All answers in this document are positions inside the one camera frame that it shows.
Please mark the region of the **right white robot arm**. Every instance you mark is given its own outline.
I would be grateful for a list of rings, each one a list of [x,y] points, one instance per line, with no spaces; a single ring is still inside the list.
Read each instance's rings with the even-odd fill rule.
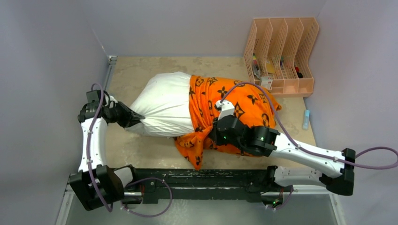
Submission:
[[[263,184],[270,191],[278,187],[312,185],[325,187],[337,195],[353,195],[355,151],[352,149],[318,148],[270,127],[249,127],[233,115],[215,119],[209,137],[216,146],[232,145],[239,153],[282,158],[303,165],[298,169],[268,166]]]

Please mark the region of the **white pillow insert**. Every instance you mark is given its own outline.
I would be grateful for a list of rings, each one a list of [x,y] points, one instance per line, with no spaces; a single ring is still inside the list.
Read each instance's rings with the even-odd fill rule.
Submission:
[[[151,78],[130,109],[144,119],[125,130],[154,137],[178,137],[194,132],[189,111],[191,75],[183,72]]]

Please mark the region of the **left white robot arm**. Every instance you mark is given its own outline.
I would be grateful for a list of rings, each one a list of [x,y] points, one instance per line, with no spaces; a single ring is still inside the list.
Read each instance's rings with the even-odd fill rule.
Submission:
[[[132,165],[111,168],[106,159],[106,134],[109,124],[122,128],[139,124],[144,116],[117,101],[104,90],[86,93],[87,103],[78,114],[83,132],[82,159],[77,173],[69,176],[69,185],[85,210],[106,207],[124,198],[124,189],[136,191],[139,177]]]

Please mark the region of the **orange patterned pillowcase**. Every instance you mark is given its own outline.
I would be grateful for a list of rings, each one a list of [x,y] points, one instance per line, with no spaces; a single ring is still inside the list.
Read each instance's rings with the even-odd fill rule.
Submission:
[[[195,169],[203,151],[269,156],[276,150],[275,112],[281,105],[265,88],[222,77],[190,78],[189,113],[194,131],[174,139]]]

